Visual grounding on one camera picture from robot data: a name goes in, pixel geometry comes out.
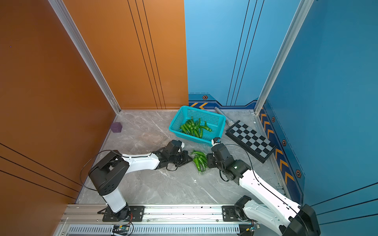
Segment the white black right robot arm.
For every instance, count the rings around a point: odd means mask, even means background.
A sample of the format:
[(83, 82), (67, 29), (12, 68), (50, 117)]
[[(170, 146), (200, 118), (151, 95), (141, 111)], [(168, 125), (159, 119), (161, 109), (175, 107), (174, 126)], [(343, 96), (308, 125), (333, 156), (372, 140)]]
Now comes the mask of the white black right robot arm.
[(218, 168), (220, 177), (233, 181), (252, 193), (263, 206), (249, 196), (243, 196), (234, 204), (234, 216), (240, 221), (257, 222), (280, 236), (319, 236), (321, 229), (314, 209), (300, 205), (285, 197), (265, 182), (252, 165), (234, 159), (226, 145), (214, 143), (207, 155), (210, 168)]

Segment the teal plastic mesh basket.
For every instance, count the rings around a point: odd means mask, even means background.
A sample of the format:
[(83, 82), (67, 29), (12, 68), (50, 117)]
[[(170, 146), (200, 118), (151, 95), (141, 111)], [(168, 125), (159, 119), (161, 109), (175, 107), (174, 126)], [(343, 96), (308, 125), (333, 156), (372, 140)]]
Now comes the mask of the teal plastic mesh basket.
[[(204, 122), (207, 122), (212, 132), (200, 128)], [(225, 118), (222, 115), (182, 106), (171, 121), (169, 131), (179, 138), (211, 146), (213, 138), (222, 137), (224, 127)]]

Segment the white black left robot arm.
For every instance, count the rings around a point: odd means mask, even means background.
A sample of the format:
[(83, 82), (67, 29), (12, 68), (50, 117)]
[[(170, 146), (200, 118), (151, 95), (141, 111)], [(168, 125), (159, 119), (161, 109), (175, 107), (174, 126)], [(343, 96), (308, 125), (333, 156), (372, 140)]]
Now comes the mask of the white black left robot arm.
[(142, 170), (159, 170), (173, 164), (176, 168), (193, 161), (186, 150), (168, 151), (161, 148), (144, 155), (126, 155), (117, 150), (109, 153), (94, 165), (88, 177), (95, 191), (105, 200), (107, 207), (101, 210), (105, 214), (103, 221), (130, 221), (132, 210), (119, 190), (124, 176)]

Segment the clear pepper container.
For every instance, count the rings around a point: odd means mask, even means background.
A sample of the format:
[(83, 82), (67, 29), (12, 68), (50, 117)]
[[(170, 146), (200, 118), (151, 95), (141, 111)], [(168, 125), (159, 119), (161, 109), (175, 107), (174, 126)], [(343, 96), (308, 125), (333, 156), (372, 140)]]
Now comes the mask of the clear pepper container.
[(199, 173), (204, 173), (207, 169), (210, 169), (208, 165), (207, 155), (204, 152), (192, 150), (190, 155), (193, 156), (193, 162)]

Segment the small green pepper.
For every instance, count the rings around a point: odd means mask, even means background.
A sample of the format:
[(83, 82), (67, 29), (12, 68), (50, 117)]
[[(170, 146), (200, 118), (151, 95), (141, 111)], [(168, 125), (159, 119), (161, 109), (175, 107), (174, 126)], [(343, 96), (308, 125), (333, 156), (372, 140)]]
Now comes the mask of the small green pepper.
[(212, 132), (212, 129), (207, 125), (207, 122), (204, 122), (204, 125), (201, 125), (200, 128)]

